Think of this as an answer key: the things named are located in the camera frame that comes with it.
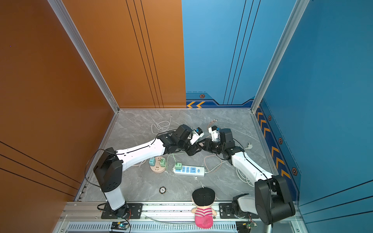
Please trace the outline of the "white blue power strip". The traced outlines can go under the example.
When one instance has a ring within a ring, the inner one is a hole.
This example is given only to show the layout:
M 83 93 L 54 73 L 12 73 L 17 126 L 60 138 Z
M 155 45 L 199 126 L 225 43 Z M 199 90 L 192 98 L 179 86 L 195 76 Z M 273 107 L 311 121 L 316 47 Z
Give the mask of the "white blue power strip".
M 193 177 L 204 177 L 206 173 L 204 167 L 196 167 L 196 166 L 182 166 L 181 169 L 177 169 L 176 167 L 174 167 L 172 171 L 176 175 L 193 176 Z

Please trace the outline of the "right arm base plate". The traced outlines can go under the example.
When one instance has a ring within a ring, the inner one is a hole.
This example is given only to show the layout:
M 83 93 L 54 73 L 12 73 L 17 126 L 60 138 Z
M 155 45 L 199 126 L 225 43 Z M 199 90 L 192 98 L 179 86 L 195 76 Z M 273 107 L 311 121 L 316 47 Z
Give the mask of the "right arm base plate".
M 237 203 L 220 203 L 219 204 L 219 215 L 221 219 L 229 218 L 259 218 L 258 215 L 251 212 L 244 212 L 240 209 Z

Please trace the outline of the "light green charger adapter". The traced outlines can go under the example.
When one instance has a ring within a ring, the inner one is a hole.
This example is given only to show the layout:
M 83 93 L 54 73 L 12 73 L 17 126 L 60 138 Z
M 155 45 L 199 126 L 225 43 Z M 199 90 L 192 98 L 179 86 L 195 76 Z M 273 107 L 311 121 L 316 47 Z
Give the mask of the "light green charger adapter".
M 159 160 L 159 164 L 160 164 L 161 167 L 166 167 L 166 165 L 167 165 L 166 159 L 165 158 L 161 158 Z

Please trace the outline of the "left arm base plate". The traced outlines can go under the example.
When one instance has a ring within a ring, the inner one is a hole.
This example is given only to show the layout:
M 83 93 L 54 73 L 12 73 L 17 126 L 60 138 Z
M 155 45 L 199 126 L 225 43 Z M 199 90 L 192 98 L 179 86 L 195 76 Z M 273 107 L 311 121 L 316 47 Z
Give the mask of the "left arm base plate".
M 101 211 L 101 219 L 140 219 L 142 213 L 142 203 L 126 203 L 117 210 L 112 210 L 109 203 L 102 203 L 97 206 Z

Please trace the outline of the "teal charger adapter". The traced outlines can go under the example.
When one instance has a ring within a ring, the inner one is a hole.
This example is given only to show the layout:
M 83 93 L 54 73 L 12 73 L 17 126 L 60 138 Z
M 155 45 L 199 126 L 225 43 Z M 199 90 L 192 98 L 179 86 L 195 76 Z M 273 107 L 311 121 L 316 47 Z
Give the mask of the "teal charger adapter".
M 151 159 L 149 160 L 149 164 L 150 164 L 150 166 L 151 166 L 151 167 L 155 166 L 155 162 L 156 162 L 156 159 L 155 159 L 155 158 L 151 158 Z

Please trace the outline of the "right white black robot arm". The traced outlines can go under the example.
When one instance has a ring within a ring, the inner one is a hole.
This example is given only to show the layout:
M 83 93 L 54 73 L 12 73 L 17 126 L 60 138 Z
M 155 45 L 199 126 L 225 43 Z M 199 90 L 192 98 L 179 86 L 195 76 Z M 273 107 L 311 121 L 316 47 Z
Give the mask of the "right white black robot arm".
M 200 148 L 215 155 L 222 155 L 223 160 L 241 172 L 246 182 L 254 186 L 254 196 L 242 194 L 232 200 L 232 211 L 242 218 L 257 215 L 264 224 L 272 225 L 296 214 L 295 206 L 284 177 L 273 175 L 252 160 L 236 140 L 230 129 L 212 126 L 211 134 L 198 142 Z

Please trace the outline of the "green charger adapter front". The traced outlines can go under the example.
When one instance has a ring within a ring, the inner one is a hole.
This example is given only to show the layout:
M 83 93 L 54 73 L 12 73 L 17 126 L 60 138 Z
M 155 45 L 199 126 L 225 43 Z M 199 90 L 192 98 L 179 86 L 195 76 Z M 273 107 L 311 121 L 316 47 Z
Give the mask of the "green charger adapter front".
M 174 165 L 174 169 L 175 170 L 178 170 L 178 171 L 180 171 L 181 169 L 182 169 L 182 163 L 180 163 L 180 162 L 177 162 L 177 163 L 175 163 L 175 165 Z

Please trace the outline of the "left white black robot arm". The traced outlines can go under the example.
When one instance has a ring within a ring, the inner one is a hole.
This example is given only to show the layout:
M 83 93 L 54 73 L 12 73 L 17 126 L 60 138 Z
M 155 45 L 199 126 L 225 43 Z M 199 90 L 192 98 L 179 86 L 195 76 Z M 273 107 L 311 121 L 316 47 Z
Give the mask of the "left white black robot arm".
M 129 218 L 129 210 L 122 188 L 122 172 L 147 159 L 184 151 L 193 156 L 201 149 L 198 141 L 204 136 L 201 128 L 192 130 L 185 124 L 176 130 L 156 135 L 150 142 L 123 150 L 107 148 L 93 168 L 93 172 L 103 192 L 107 204 L 103 211 L 117 218 Z

